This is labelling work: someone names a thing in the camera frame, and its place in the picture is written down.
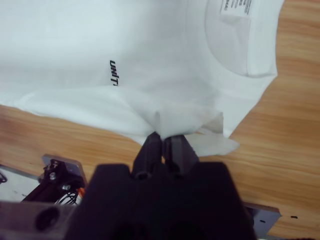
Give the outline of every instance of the wooden table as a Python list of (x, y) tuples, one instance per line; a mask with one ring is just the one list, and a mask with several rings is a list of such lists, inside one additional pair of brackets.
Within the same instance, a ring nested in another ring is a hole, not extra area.
[[(201, 158), (227, 164), (245, 202), (276, 207), (270, 234), (320, 239), (320, 1), (286, 0), (277, 35), (279, 77), (233, 133), (240, 148)], [(0, 164), (39, 175), (45, 153), (132, 165), (140, 146), (112, 132), (0, 107)]]

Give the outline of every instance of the white t-shirt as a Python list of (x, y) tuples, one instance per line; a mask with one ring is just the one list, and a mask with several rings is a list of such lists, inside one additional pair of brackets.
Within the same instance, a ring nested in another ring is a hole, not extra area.
[(139, 142), (228, 137), (277, 76), (283, 1), (0, 0), (0, 104)]

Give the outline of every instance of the screw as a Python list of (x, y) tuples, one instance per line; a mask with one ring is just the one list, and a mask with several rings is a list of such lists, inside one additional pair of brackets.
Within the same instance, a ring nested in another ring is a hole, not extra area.
[(62, 186), (62, 190), (64, 190), (64, 191), (69, 191), (70, 188), (71, 188), (70, 185), (63, 185), (63, 186)]
[(49, 177), (50, 177), (50, 180), (55, 180), (56, 179), (56, 173), (55, 172), (50, 173)]

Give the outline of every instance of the wire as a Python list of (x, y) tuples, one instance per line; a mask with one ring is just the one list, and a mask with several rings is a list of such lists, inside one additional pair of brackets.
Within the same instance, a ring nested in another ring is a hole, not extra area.
[(63, 197), (61, 197), (56, 204), (70, 204), (70, 205), (77, 205), (77, 198), (78, 198), (78, 190), (72, 190), (67, 192)]

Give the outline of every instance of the clothing tag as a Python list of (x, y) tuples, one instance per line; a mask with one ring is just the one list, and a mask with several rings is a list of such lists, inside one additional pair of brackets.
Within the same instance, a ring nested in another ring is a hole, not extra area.
[(245, 17), (249, 18), (251, 16), (251, 6), (254, 0), (223, 0), (221, 14)]

